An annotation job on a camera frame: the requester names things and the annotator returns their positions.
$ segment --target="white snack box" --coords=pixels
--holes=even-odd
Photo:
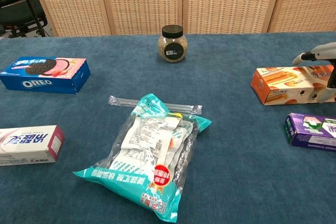
[[[55,162],[63,142],[57,125],[0,129],[0,166]]]

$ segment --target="food packaging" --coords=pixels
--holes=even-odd
[[[0,166],[55,162],[63,142],[56,125],[0,129]]]
[[[176,222],[196,136],[210,124],[197,115],[171,113],[148,94],[122,126],[110,155],[74,174]]]
[[[336,152],[336,118],[289,113],[285,132],[292,146]]]
[[[251,82],[264,105],[315,103],[333,66],[257,68]],[[326,102],[334,102],[335,97]]]
[[[0,72],[10,90],[77,94],[90,76],[86,59],[21,57]]]
[[[157,43],[159,55],[170,63],[182,61],[188,52],[188,41],[183,35],[183,27],[179,25],[162,27]]]

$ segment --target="blue oreo box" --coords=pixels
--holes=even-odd
[[[10,90],[77,94],[90,74],[86,59],[21,57],[0,80]]]

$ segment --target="box label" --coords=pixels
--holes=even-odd
[[[324,136],[311,136],[309,143],[336,146],[336,139]]]
[[[325,119],[322,128],[325,129],[330,135],[336,138],[336,120]]]

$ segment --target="black jar lid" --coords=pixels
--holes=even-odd
[[[183,27],[179,25],[167,25],[162,27],[162,36],[168,39],[177,39],[183,36]]]

